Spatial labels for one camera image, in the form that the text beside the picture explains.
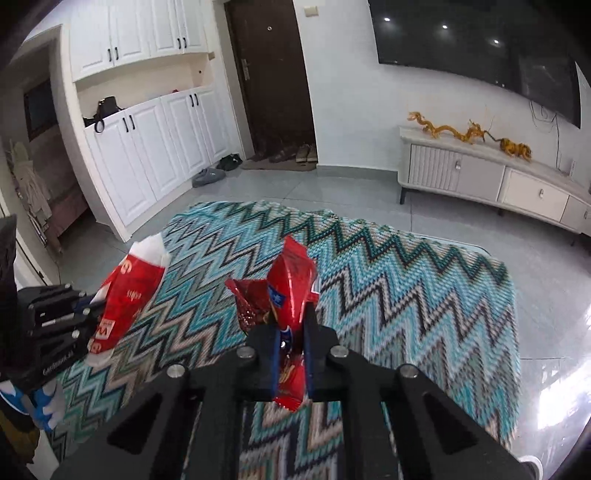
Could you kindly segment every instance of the white tv cabinet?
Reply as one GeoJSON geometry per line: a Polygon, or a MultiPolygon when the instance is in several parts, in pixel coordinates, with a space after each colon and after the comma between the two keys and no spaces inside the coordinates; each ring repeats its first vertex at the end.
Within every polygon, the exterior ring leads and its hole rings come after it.
{"type": "Polygon", "coordinates": [[[467,144],[404,127],[400,137],[401,204],[407,190],[424,190],[512,210],[574,233],[591,231],[591,195],[555,168],[505,155],[493,142],[467,144]]]}

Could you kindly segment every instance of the brown door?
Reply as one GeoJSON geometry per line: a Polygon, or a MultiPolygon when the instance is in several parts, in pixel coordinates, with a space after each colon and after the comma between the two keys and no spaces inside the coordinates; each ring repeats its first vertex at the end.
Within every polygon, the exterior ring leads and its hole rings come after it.
{"type": "Polygon", "coordinates": [[[226,12],[256,151],[314,143],[293,0],[232,0],[226,12]]]}

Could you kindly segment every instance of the beige garment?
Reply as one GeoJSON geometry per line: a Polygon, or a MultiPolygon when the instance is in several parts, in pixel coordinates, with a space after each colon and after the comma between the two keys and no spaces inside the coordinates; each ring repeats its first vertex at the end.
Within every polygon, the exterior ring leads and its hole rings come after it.
{"type": "Polygon", "coordinates": [[[11,154],[14,162],[14,176],[17,179],[21,193],[26,195],[27,203],[34,215],[42,211],[46,218],[51,216],[51,209],[47,201],[51,198],[49,190],[43,179],[33,168],[33,162],[29,160],[27,149],[20,142],[12,145],[11,154]]]}

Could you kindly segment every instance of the silver bolt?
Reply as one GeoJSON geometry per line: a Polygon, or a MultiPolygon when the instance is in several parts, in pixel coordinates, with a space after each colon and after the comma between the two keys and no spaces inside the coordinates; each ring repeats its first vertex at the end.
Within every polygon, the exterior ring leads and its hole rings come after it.
{"type": "Polygon", "coordinates": [[[179,378],[184,375],[184,371],[185,371],[184,366],[182,366],[180,364],[174,364],[174,365],[170,365],[170,367],[168,367],[166,369],[166,374],[170,378],[179,378]]]}
{"type": "Polygon", "coordinates": [[[335,345],[330,349],[330,354],[335,358],[347,358],[349,349],[342,345],[335,345]]]}
{"type": "Polygon", "coordinates": [[[400,367],[400,374],[404,378],[417,378],[418,377],[418,368],[414,365],[403,365],[400,367]]]}
{"type": "Polygon", "coordinates": [[[255,358],[256,352],[255,349],[251,346],[241,346],[236,350],[236,354],[238,358],[247,359],[247,358],[255,358]]]}

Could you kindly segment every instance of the wall-mounted television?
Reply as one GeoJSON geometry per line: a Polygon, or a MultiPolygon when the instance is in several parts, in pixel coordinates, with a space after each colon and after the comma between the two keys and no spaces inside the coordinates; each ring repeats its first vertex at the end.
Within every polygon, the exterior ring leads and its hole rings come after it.
{"type": "Polygon", "coordinates": [[[574,60],[527,0],[369,0],[380,63],[442,70],[519,93],[580,128],[574,60]]]}
{"type": "Polygon", "coordinates": [[[29,140],[33,140],[45,130],[57,125],[49,79],[25,92],[23,100],[29,140]]]}

